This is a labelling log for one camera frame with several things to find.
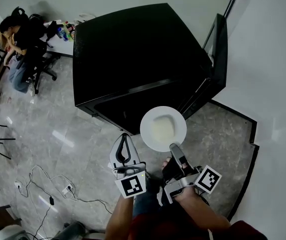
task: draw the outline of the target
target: plastic bottle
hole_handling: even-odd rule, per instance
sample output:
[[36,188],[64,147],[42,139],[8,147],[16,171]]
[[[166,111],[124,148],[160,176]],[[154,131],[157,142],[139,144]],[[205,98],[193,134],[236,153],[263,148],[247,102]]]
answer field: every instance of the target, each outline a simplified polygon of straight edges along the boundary
[[65,23],[66,23],[66,28],[68,29],[69,33],[74,31],[73,26],[71,24],[69,24],[68,21],[66,21]]
[[73,25],[71,25],[70,23],[68,23],[68,21],[65,22],[66,23],[66,28],[69,31],[69,34],[71,35],[72,39],[74,39],[75,37],[75,31],[74,31],[74,27]]
[[66,33],[67,39],[68,39],[70,42],[72,42],[73,39],[72,39],[72,36],[71,36],[71,34],[69,33],[68,29],[67,29],[66,23],[64,22],[63,25],[64,25],[64,31],[65,31],[65,33]]
[[65,31],[61,27],[58,28],[58,33],[64,41],[68,41]]

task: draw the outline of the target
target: cable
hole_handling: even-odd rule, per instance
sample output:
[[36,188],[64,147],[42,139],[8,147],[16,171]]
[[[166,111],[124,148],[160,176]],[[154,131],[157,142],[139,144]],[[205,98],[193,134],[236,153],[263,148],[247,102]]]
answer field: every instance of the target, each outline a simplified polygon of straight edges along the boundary
[[47,216],[47,213],[48,213],[48,211],[50,210],[50,208],[52,207],[52,205],[50,205],[49,206],[49,208],[48,208],[48,210],[47,210],[47,212],[46,212],[46,214],[45,214],[45,216],[44,216],[44,218],[43,218],[43,221],[42,221],[42,224],[39,226],[39,228],[37,229],[37,231],[36,231],[36,236],[37,236],[37,233],[38,233],[38,230],[40,230],[40,228],[42,227],[42,225],[43,225],[43,223],[44,223],[44,220],[45,220],[45,218],[46,218],[46,216]]
[[50,178],[49,175],[48,175],[48,173],[47,173],[46,171],[44,171],[44,169],[41,168],[39,165],[35,165],[35,166],[32,168],[32,170],[31,170],[31,172],[30,172],[30,182],[29,182],[26,186],[23,186],[23,184],[22,184],[20,181],[18,181],[18,180],[16,180],[15,182],[19,182],[19,183],[22,185],[22,188],[27,188],[28,185],[29,185],[31,182],[34,183],[34,181],[33,181],[33,171],[34,171],[35,168],[39,168],[39,169],[45,174],[46,178],[49,179],[49,181],[53,184],[54,188],[59,192],[59,194],[61,194],[61,196],[62,196],[64,199],[72,200],[72,201],[74,201],[74,202],[77,202],[77,200],[73,200],[73,199],[72,199],[73,196],[71,196],[70,198],[68,198],[68,197],[66,197],[64,194],[62,194],[62,193],[56,188],[55,184],[53,183],[53,179],[55,179],[55,178],[57,178],[57,177],[63,177],[66,181],[68,181],[68,183],[72,186],[72,188],[75,189],[75,185],[74,185],[66,176],[60,174],[60,175],[54,176],[53,178]]
[[36,238],[37,240],[44,240],[44,239],[56,239],[56,240],[60,240],[59,238],[56,238],[56,237],[45,237],[45,238],[38,239],[37,237],[35,237],[35,236],[34,236],[33,234],[31,234],[31,233],[26,232],[26,234],[29,234],[29,235],[33,236],[33,237]]
[[[76,188],[75,188],[75,185],[71,182],[71,180],[69,180],[67,177],[65,177],[64,175],[61,175],[61,174],[60,174],[60,175],[56,175],[56,176],[50,178],[49,175],[48,175],[48,173],[47,173],[45,170],[43,170],[43,168],[41,168],[39,165],[35,165],[35,166],[31,169],[31,172],[29,173],[29,179],[30,179],[30,181],[28,182],[28,184],[27,184],[26,186],[23,186],[23,184],[22,184],[20,181],[18,181],[18,180],[15,181],[15,182],[19,182],[19,183],[22,185],[22,188],[26,188],[26,190],[27,190],[27,195],[23,195],[23,193],[21,193],[21,191],[20,191],[20,187],[18,187],[19,193],[20,193],[22,196],[24,196],[24,197],[26,197],[26,198],[29,196],[29,185],[30,185],[30,183],[33,183],[33,184],[35,184],[35,186],[37,186],[37,187],[40,188],[42,191],[44,191],[46,194],[48,194],[48,195],[50,196],[50,198],[52,198],[52,196],[51,196],[47,191],[45,191],[42,187],[38,186],[38,185],[33,181],[33,170],[34,170],[35,168],[39,168],[40,170],[42,170],[42,172],[45,174],[45,176],[47,177],[47,179],[50,180],[50,182],[52,183],[52,185],[54,186],[54,188],[61,194],[61,196],[62,196],[64,199],[72,200],[72,201],[74,201],[74,202],[77,202],[77,201],[79,200],[79,201],[82,201],[82,202],[85,202],[85,203],[100,202],[100,203],[102,203],[102,204],[104,205],[105,210],[106,210],[107,212],[109,212],[110,214],[112,214],[112,212],[110,212],[110,211],[107,209],[106,205],[105,205],[105,204],[107,204],[107,202],[105,202],[105,201],[103,201],[103,200],[100,200],[100,199],[85,201],[85,200],[82,200],[82,199],[78,198],[77,196],[75,196],[75,189],[76,189]],[[63,178],[69,183],[69,185],[72,186],[72,190],[71,190],[71,187],[70,187],[70,186],[68,187],[68,192],[71,194],[70,197],[66,197],[65,194],[62,194],[62,193],[56,188],[55,184],[53,183],[53,179],[55,179],[55,178],[57,178],[57,177],[63,177]]]
[[31,234],[31,233],[28,233],[28,232],[26,232],[26,234],[29,234],[29,235],[31,235],[31,236],[33,236],[34,238],[36,238],[37,240],[39,240],[37,237],[35,237],[33,234]]
[[104,204],[104,203],[106,203],[105,201],[100,200],[100,199],[85,201],[85,200],[82,200],[82,199],[76,197],[75,194],[74,194],[75,191],[72,192],[70,187],[68,187],[68,190],[73,194],[73,196],[74,196],[75,199],[77,199],[77,200],[79,200],[79,201],[82,201],[82,202],[84,202],[84,203],[91,203],[91,202],[97,202],[97,201],[98,201],[98,202],[100,202],[100,203],[103,204],[103,206],[105,207],[105,210],[106,210],[107,212],[109,212],[110,214],[113,214],[112,212],[110,212],[110,211],[107,209],[106,205]]

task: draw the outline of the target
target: gray tile floor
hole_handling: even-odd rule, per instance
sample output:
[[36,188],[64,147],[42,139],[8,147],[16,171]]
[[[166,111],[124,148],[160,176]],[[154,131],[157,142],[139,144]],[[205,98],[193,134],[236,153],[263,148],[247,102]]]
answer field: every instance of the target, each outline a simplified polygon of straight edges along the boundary
[[[40,92],[34,98],[12,89],[8,71],[0,84],[0,124],[9,127],[0,128],[0,137],[17,139],[5,141],[6,150],[0,147],[12,157],[8,160],[0,156],[0,206],[10,204],[15,216],[22,219],[22,226],[31,233],[40,226],[49,197],[31,185],[30,197],[25,198],[15,189],[14,182],[26,184],[34,165],[40,165],[51,178],[66,176],[75,184],[79,198],[102,199],[111,211],[119,197],[107,164],[110,149],[121,132],[74,106],[71,58],[62,57],[53,71],[57,80],[43,75]],[[252,158],[250,129],[250,122],[210,103],[187,120],[187,136],[181,147],[194,166],[209,165],[222,174],[218,187],[205,198],[225,216],[239,194]],[[132,139],[147,170],[158,174],[169,153],[151,150],[140,135]],[[105,228],[110,215],[102,204],[62,198],[55,187],[62,190],[68,184],[64,178],[59,176],[51,182],[35,168],[33,180],[55,200],[39,231],[40,238],[53,237],[63,223],[75,220],[92,229]]]

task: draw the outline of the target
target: hand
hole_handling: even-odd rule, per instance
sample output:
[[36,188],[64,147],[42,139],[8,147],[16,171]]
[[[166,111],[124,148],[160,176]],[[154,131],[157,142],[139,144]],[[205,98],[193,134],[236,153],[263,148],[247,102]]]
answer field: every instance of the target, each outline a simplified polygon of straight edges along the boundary
[[14,43],[13,43],[14,40],[13,40],[12,37],[9,37],[7,40],[8,40],[8,44],[10,45],[10,47],[15,46]]
[[5,57],[5,59],[4,59],[4,66],[8,66],[8,58],[7,57]]
[[[171,160],[171,158],[167,158],[162,165],[162,170],[167,166],[168,162]],[[188,200],[190,198],[200,198],[196,192],[195,192],[195,187],[194,186],[187,186],[183,189],[183,192],[181,194],[178,194],[177,196],[174,197],[174,199],[177,202],[182,202],[185,200]]]

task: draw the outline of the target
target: denim jeans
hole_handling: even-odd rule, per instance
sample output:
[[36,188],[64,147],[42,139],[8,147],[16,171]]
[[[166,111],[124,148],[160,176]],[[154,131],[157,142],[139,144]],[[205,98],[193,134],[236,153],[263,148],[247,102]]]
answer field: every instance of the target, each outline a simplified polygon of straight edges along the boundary
[[23,80],[24,73],[28,68],[28,64],[25,62],[20,69],[16,69],[19,61],[16,56],[13,56],[10,61],[9,81],[13,84],[13,88],[19,92],[27,93],[29,84]]
[[162,194],[162,206],[159,205],[157,200],[157,193],[159,192],[159,186],[153,185],[153,180],[146,179],[146,192],[136,196],[133,207],[133,218],[140,214],[155,214],[164,211],[184,212],[183,208],[174,201],[173,204],[169,204],[165,191]]

